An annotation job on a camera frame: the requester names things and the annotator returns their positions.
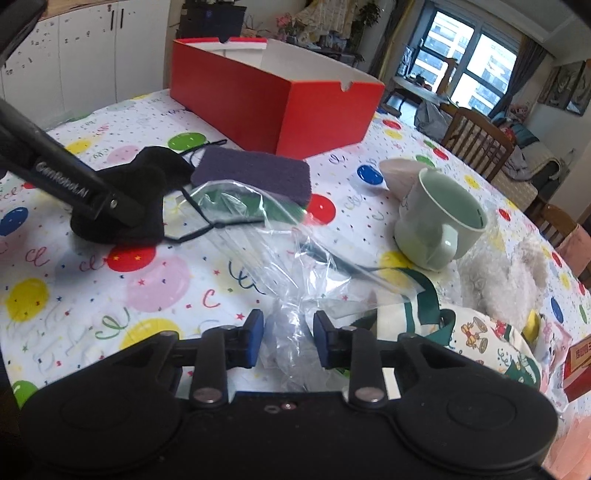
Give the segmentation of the wooden dining chair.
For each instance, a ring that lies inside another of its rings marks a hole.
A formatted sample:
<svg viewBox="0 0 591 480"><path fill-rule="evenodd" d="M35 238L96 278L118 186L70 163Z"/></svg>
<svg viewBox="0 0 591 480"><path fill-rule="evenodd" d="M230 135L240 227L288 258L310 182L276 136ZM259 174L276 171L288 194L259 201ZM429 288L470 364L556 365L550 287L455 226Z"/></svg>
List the wooden dining chair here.
<svg viewBox="0 0 591 480"><path fill-rule="evenodd" d="M489 183L497 177L515 149L509 137L487 117L466 108L455 112L442 146Z"/></svg>

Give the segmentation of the wooden chair with pink towel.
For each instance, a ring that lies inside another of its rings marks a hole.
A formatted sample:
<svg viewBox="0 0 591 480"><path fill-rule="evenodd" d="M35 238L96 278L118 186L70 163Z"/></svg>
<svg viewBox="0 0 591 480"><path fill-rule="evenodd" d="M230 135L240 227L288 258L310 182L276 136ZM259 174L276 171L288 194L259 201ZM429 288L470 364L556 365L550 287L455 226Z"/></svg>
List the wooden chair with pink towel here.
<svg viewBox="0 0 591 480"><path fill-rule="evenodd" d="M579 223L573 220L559 207L552 204L547 204L539 212L536 224L540 227L540 232L542 233L543 237L553 246L557 252L557 248L560 243L568 236L569 233L575 229L576 225ZM584 278L585 275L589 273L590 264L587 266L581 276L577 278Z"/></svg>

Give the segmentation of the large window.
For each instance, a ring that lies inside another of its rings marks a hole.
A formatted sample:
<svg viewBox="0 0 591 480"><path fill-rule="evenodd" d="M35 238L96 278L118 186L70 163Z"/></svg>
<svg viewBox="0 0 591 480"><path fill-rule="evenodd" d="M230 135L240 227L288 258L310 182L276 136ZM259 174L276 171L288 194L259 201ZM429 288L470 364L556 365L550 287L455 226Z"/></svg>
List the large window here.
<svg viewBox="0 0 591 480"><path fill-rule="evenodd" d="M521 34L460 1L427 1L409 47L413 62L407 78L437 90L447 60L456 61L447 95L461 107L490 114L507 92Z"/></svg>

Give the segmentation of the red cardboard shoe box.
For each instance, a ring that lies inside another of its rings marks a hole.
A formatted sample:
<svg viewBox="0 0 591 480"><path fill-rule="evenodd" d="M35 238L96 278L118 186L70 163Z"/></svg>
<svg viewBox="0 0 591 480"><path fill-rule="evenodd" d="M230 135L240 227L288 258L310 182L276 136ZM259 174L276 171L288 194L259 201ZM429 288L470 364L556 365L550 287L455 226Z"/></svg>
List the red cardboard shoe box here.
<svg viewBox="0 0 591 480"><path fill-rule="evenodd" d="M169 94L240 148L304 160L359 143L385 85L279 40L179 39Z"/></svg>

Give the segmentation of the pink towel on chair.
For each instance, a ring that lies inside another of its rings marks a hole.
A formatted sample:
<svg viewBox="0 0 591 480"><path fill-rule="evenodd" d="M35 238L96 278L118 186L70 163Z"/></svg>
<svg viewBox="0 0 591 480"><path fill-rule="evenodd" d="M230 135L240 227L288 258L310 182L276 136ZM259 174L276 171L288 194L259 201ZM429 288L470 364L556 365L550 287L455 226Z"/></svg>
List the pink towel on chair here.
<svg viewBox="0 0 591 480"><path fill-rule="evenodd" d="M580 277L591 262L591 237L580 224L577 224L560 243L557 252L573 274Z"/></svg>

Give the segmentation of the framed wall picture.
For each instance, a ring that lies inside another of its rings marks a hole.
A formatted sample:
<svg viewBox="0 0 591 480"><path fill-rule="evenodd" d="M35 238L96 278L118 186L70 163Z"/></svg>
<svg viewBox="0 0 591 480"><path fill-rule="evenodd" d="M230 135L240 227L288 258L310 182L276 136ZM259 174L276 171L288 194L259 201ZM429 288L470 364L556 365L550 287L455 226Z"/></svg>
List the framed wall picture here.
<svg viewBox="0 0 591 480"><path fill-rule="evenodd" d="M553 67L537 102L583 116L590 103L590 60Z"/></svg>

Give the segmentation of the yellow sponge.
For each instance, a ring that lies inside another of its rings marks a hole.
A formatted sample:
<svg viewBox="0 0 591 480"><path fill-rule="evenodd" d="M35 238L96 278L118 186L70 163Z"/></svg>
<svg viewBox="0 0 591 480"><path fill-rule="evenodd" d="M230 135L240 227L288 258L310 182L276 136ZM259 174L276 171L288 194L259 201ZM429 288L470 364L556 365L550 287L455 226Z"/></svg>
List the yellow sponge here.
<svg viewBox="0 0 591 480"><path fill-rule="evenodd" d="M528 314L526 324L521 332L522 337L528 344L535 344L541 329L541 315L536 310Z"/></svg>

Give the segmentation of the sofa with white cover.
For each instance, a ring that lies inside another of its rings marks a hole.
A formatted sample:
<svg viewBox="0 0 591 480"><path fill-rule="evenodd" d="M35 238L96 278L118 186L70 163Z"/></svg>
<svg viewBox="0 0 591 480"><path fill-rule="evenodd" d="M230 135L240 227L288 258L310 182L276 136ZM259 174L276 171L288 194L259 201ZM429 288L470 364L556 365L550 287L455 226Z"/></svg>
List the sofa with white cover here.
<svg viewBox="0 0 591 480"><path fill-rule="evenodd" d="M492 123L514 145L493 186L522 212L532 207L539 195L549 199L569 172L566 163L516 119L501 113Z"/></svg>

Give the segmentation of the clear plastic zip bag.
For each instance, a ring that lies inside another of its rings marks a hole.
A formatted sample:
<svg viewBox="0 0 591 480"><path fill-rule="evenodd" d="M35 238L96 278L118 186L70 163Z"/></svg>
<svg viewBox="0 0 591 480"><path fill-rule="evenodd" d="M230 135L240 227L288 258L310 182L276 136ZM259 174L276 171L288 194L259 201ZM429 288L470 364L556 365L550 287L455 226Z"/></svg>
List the clear plastic zip bag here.
<svg viewBox="0 0 591 480"><path fill-rule="evenodd" d="M345 368L322 368L312 337L315 313L349 326L381 307L400 307L424 287L399 269L370 265L367 254L322 226L297 203L231 180L186 186L164 215L169 240L217 248L239 286L266 299L259 372L271 391L341 391Z"/></svg>

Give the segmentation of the balloon print tablecloth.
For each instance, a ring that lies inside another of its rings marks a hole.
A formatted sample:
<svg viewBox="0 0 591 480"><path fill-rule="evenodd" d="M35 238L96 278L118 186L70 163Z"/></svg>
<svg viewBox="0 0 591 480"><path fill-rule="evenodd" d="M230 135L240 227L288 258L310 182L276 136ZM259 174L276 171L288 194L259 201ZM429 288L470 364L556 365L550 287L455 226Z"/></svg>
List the balloon print tablecloth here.
<svg viewBox="0 0 591 480"><path fill-rule="evenodd" d="M100 109L82 120L49 132L68 151L93 168L129 162L143 147L167 146L180 152L221 133L156 92ZM402 157L435 166L458 181L485 206L493 233L485 238L496 253L513 254L523 239L533 239L545 256L549 275L544 290L540 348L543 388L566 408L561 375L565 332L573 342L590 335L590 293L564 259L538 235L521 213L517 197L501 192L473 172L451 151L391 115L376 113L363 142L308 158L311 167L312 227L345 254L360 250L370 266L411 267L387 233L398 207L380 179L380 161ZM73 236L66 206L24 180L1 180L1 352L20 406L42 387L117 353L164 329L181 338L198 338L218 324L242 325L253 308L270 307L242 260L229 259L209 236L184 246L111 247ZM565 466L565 479L590 479L590 392L565 410L568 439L560 433L551 466ZM122 440L109 441L79 459L66 440L42 433L17 444L16 434L1 433L1 479L148 479L189 478L202 472L200 454L173 464L172 474L156 474Z"/></svg>

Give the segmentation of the christmas print cloth bag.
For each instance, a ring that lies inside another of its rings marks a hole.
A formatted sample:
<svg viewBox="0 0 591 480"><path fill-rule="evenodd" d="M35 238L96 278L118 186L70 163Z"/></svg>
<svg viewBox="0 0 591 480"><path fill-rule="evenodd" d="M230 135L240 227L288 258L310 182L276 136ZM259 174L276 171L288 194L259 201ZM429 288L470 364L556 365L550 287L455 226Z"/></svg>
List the christmas print cloth bag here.
<svg viewBox="0 0 591 480"><path fill-rule="evenodd" d="M435 285L417 270L390 270L380 282L355 275L339 288L337 298L339 318L374 331L381 340L415 334L515 381L541 387L541 366L517 329L441 301Z"/></svg>

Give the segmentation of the white fluffy sock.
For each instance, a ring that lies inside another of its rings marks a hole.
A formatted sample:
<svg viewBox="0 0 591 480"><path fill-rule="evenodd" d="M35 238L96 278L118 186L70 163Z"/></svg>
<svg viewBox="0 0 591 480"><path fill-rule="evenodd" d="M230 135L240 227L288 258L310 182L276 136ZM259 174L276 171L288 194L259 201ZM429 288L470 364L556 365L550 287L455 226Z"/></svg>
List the white fluffy sock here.
<svg viewBox="0 0 591 480"><path fill-rule="evenodd" d="M542 242L529 236L508 254L480 240L458 261L463 304L518 331L541 309L548 283Z"/></svg>

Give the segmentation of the pale green ceramic mug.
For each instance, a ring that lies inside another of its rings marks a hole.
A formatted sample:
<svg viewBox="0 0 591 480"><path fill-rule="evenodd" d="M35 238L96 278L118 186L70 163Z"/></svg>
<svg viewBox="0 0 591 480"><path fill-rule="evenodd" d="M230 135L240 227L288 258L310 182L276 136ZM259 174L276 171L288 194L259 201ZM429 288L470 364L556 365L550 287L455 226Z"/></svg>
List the pale green ceramic mug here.
<svg viewBox="0 0 591 480"><path fill-rule="evenodd" d="M419 267L440 271L466 255L488 226L484 207L467 190L425 168L400 205L394 241Z"/></svg>

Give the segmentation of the red small carton box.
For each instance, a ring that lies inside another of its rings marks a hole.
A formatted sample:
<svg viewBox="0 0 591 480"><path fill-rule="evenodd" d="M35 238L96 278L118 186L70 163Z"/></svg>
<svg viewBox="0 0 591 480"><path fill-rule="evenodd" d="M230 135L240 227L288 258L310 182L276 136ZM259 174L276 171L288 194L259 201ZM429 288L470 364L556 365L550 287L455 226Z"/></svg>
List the red small carton box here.
<svg viewBox="0 0 591 480"><path fill-rule="evenodd" d="M591 390L591 336L573 344L567 353L563 388L570 402Z"/></svg>

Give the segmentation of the black cloth face mask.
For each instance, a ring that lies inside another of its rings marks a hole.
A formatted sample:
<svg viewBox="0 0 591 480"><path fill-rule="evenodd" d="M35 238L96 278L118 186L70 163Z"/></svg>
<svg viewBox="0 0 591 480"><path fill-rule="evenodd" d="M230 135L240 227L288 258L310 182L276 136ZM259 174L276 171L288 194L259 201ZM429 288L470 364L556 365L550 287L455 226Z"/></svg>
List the black cloth face mask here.
<svg viewBox="0 0 591 480"><path fill-rule="evenodd" d="M226 221L207 219L204 227L193 232L178 238L167 236L164 232L162 213L165 196L179 192L198 215L204 214L185 189L193 171L194 167L181 155L164 147L145 147L131 162L98 172L98 176L108 186L115 188L142 207L141 214L132 215L135 224L125 225L116 219L109 209L101 211L95 219L90 219L74 210L71 214L70 227L77 236L93 243L155 246L164 240L173 244L182 244L214 229L263 224L263 218Z"/></svg>

